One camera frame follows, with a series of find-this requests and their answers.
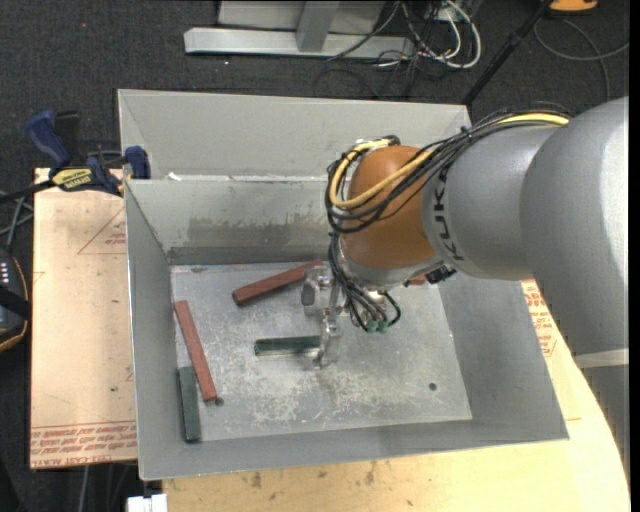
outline yellow cable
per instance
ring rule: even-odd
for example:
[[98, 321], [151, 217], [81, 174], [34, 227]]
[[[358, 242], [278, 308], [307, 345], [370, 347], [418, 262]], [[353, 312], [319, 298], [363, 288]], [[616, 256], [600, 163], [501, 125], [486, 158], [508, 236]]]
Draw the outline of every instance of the yellow cable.
[[531, 114], [520, 114], [520, 115], [507, 117], [506, 119], [498, 121], [496, 124], [517, 123], [520, 121], [542, 121], [543, 123], [556, 124], [558, 126], [564, 126], [569, 122], [569, 120], [566, 117], [562, 117], [556, 114], [534, 112]]
[[[563, 126], [569, 122], [569, 120], [565, 117], [541, 112], [541, 113], [514, 115], [512, 117], [502, 119], [501, 121], [497, 121], [496, 124], [515, 123], [515, 122], [521, 122], [521, 121], [538, 121], [538, 122], [541, 121], [549, 124], [555, 124], [558, 126]], [[338, 168], [336, 169], [336, 173], [334, 174], [333, 180], [331, 181], [331, 184], [330, 184], [329, 199], [333, 206], [335, 206], [336, 208], [344, 209], [344, 210], [361, 206], [362, 204], [364, 204], [366, 201], [368, 201], [373, 196], [378, 194], [381, 190], [383, 190], [385, 187], [393, 183], [398, 178], [403, 178], [407, 174], [410, 174], [411, 172], [413, 172], [417, 167], [419, 167], [425, 160], [429, 158], [429, 156], [431, 155], [431, 153], [433, 153], [435, 149], [434, 148], [429, 151], [425, 151], [424, 153], [421, 153], [420, 155], [418, 155], [418, 157], [416, 157], [415, 160], [403, 165], [395, 173], [393, 173], [390, 176], [387, 176], [384, 180], [375, 184], [370, 189], [365, 190], [362, 194], [354, 198], [347, 199], [345, 201], [339, 200], [338, 199], [338, 183], [340, 183], [340, 179], [342, 178], [342, 175], [349, 168], [349, 165], [351, 165], [352, 160], [357, 156], [359, 156], [364, 151], [368, 151], [374, 148], [386, 147], [388, 145], [389, 145], [389, 141], [387, 139], [381, 139], [376, 141], [363, 142], [353, 147], [351, 151], [349, 151], [347, 156], [343, 158], [343, 160], [338, 165]]]

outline dark gray carpet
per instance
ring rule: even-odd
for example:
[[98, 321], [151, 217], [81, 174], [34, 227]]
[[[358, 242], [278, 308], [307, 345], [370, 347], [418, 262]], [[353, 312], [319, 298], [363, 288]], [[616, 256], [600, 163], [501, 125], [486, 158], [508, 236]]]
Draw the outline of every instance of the dark gray carpet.
[[[589, 16], [571, 21], [605, 53], [629, 39], [629, 4], [629, 0], [602, 0]], [[49, 164], [24, 131], [29, 119], [44, 109], [80, 110], [83, 135], [90, 145], [118, 147], [114, 97], [119, 88], [459, 103], [508, 34], [536, 5], [536, 0], [485, 0], [475, 19], [484, 48], [480, 63], [461, 72], [425, 63], [411, 77], [404, 71], [383, 73], [348, 60], [186, 56], [183, 33], [193, 26], [213, 24], [214, 2], [2, 0], [0, 189], [27, 186], [33, 167]], [[546, 20], [539, 28], [556, 49], [592, 55], [589, 43], [566, 24]], [[404, 31], [400, 18], [388, 27], [388, 32]], [[561, 59], [530, 34], [477, 97], [472, 116], [478, 119], [499, 108], [538, 102], [580, 113], [607, 97], [628, 95], [629, 51], [605, 63], [608, 92], [598, 61]], [[12, 210], [0, 208], [0, 226], [8, 224]], [[31, 226], [19, 229], [13, 251], [30, 278]], [[21, 510], [29, 511], [76, 510], [82, 469], [34, 473], [26, 465], [29, 341], [0, 354], [0, 459], [6, 468], [3, 474], [0, 465], [0, 510], [11, 512], [19, 503]], [[92, 468], [87, 510], [107, 510], [106, 496], [113, 493], [121, 474], [122, 466]], [[141, 492], [134, 470], [125, 473], [121, 490], [123, 495]]]

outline black wire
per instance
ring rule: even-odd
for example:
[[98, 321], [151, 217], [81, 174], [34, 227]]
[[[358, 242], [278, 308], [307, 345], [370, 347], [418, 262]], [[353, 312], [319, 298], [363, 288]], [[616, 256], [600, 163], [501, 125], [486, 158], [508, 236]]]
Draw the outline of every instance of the black wire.
[[[425, 146], [425, 148], [422, 148], [418, 153], [416, 153], [416, 155], [409, 159], [407, 163], [415, 160], [415, 158], [417, 158], [422, 152], [435, 145], [436, 147], [429, 155], [429, 158], [425, 162], [423, 162], [420, 167], [405, 176], [396, 186], [394, 186], [384, 199], [378, 201], [373, 206], [370, 206], [368, 208], [362, 209], [362, 205], [360, 205], [358, 207], [358, 211], [354, 211], [353, 209], [346, 210], [346, 212], [348, 213], [336, 211], [336, 208], [332, 205], [329, 197], [329, 184], [331, 183], [334, 176], [333, 172], [330, 172], [329, 184], [325, 192], [325, 206], [327, 208], [327, 218], [331, 227], [338, 233], [355, 233], [367, 228], [376, 221], [382, 220], [382, 215], [388, 208], [389, 204], [394, 199], [399, 197], [402, 193], [404, 193], [418, 179], [426, 175], [426, 184], [426, 181], [432, 179], [433, 176], [437, 175], [440, 171], [445, 169], [446, 166], [450, 165], [450, 163], [458, 158], [471, 145], [475, 144], [478, 140], [491, 135], [492, 133], [516, 126], [548, 125], [548, 123], [546, 122], [535, 120], [511, 121], [508, 124], [498, 123], [498, 121], [507, 119], [513, 115], [521, 115], [525, 113], [529, 112], [525, 111], [512, 114], [493, 114], [488, 118], [485, 118], [485, 120], [481, 121], [473, 128], [466, 129], [462, 133], [454, 135], [453, 137], [445, 139], [444, 141], [441, 141], [439, 143]], [[335, 171], [336, 168], [337, 165], [331, 167], [332, 171]], [[343, 174], [342, 179], [346, 179], [345, 175], [346, 172]], [[400, 208], [398, 208], [389, 216], [395, 215]], [[358, 224], [344, 226], [344, 221], [358, 221]]]
[[341, 59], [342, 57], [346, 57], [347, 55], [355, 52], [358, 48], [360, 48], [362, 45], [364, 45], [372, 37], [378, 35], [380, 32], [382, 32], [382, 30], [384, 30], [384, 28], [387, 25], [389, 25], [389, 23], [391, 23], [391, 20], [393, 20], [393, 18], [395, 18], [395, 15], [398, 12], [399, 8], [400, 8], [400, 2], [395, 2], [394, 6], [393, 6], [393, 10], [391, 11], [391, 14], [386, 19], [386, 21], [384, 23], [382, 23], [382, 25], [380, 25], [377, 29], [375, 29], [372, 32], [370, 32], [369, 34], [367, 34], [362, 40], [360, 40], [358, 43], [353, 45], [351, 48], [348, 48], [345, 51], [338, 53], [337, 55], [329, 57], [327, 59], [327, 61], [333, 61], [333, 60]]
[[20, 212], [22, 211], [22, 207], [24, 205], [24, 202], [27, 198], [26, 197], [22, 197], [20, 198], [20, 200], [18, 201], [18, 205], [16, 206], [14, 212], [13, 212], [13, 219], [11, 221], [11, 227], [9, 228], [9, 234], [7, 235], [7, 242], [6, 242], [6, 247], [7, 250], [11, 250], [11, 246], [13, 245], [13, 237], [16, 234], [16, 228], [18, 227], [18, 220], [20, 218]]
[[326, 69], [324, 70], [322, 73], [320, 73], [318, 76], [316, 76], [315, 80], [313, 81], [312, 84], [312, 91], [313, 91], [313, 95], [316, 98], [320, 98], [320, 97], [324, 97], [324, 96], [320, 96], [318, 94], [318, 84], [320, 83], [320, 81], [326, 77], [327, 75], [330, 75], [331, 73], [344, 73], [345, 75], [349, 75], [349, 76], [353, 76], [355, 78], [358, 79], [358, 81], [360, 82], [360, 84], [364, 85], [367, 89], [369, 89], [369, 92], [371, 93], [371, 99], [379, 99], [380, 98], [380, 94], [378, 94], [378, 91], [376, 91], [373, 86], [360, 74], [356, 73], [355, 71], [352, 71], [350, 69], [345, 69], [345, 68], [330, 68], [330, 69]]

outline red wooden stick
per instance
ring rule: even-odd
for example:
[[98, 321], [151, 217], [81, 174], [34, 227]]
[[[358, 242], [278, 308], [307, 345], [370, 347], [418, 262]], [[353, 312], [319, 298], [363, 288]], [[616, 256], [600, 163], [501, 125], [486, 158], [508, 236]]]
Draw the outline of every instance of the red wooden stick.
[[216, 391], [213, 377], [211, 377], [211, 372], [209, 371], [207, 358], [204, 355], [200, 336], [198, 336], [196, 324], [193, 321], [193, 316], [189, 309], [189, 303], [186, 300], [181, 300], [174, 304], [174, 308], [178, 315], [178, 323], [184, 335], [184, 342], [187, 344], [193, 369], [196, 372], [200, 391], [202, 392], [202, 399], [205, 402], [215, 400], [218, 397], [218, 392]]
[[286, 272], [282, 272], [281, 274], [267, 277], [262, 281], [257, 281], [255, 283], [243, 286], [242, 288], [238, 288], [231, 294], [231, 296], [238, 306], [244, 306], [247, 302], [257, 299], [258, 297], [262, 297], [267, 293], [279, 290], [280, 288], [284, 288], [285, 286], [297, 281], [302, 281], [304, 279], [304, 271], [306, 269], [321, 264], [322, 260], [315, 260], [310, 263], [305, 263], [304, 265], [292, 268], [291, 270], [287, 270]]

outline cable bundle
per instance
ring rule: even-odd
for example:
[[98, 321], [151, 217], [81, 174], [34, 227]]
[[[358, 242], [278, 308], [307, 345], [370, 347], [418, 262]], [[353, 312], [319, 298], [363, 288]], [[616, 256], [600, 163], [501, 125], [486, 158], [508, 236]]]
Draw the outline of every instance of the cable bundle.
[[[421, 148], [396, 172], [376, 183], [356, 197], [346, 198], [345, 187], [349, 182], [349, 170], [359, 163], [368, 153], [379, 148], [400, 144], [396, 136], [359, 142], [333, 162], [327, 169], [328, 181], [325, 190], [325, 207], [327, 218], [333, 229], [329, 245], [329, 263], [336, 285], [342, 289], [346, 301], [344, 307], [350, 311], [355, 323], [368, 332], [384, 332], [400, 319], [400, 308], [386, 290], [373, 292], [350, 278], [342, 268], [340, 261], [340, 235], [356, 233], [366, 229], [374, 222], [388, 219], [398, 213], [425, 185], [445, 169], [451, 167], [455, 160], [473, 144], [493, 133], [519, 126], [567, 124], [569, 117], [551, 111], [519, 111], [499, 112], [492, 114], [471, 128], [462, 128], [460, 133], [447, 139], [429, 144]], [[388, 211], [391, 202], [407, 189], [422, 180], [410, 197], [406, 198], [393, 211]], [[383, 190], [388, 190], [397, 183], [383, 198], [379, 198]], [[384, 296], [395, 309], [392, 320], [387, 317], [381, 304], [374, 300], [377, 293]], [[365, 322], [362, 313], [371, 319]]]

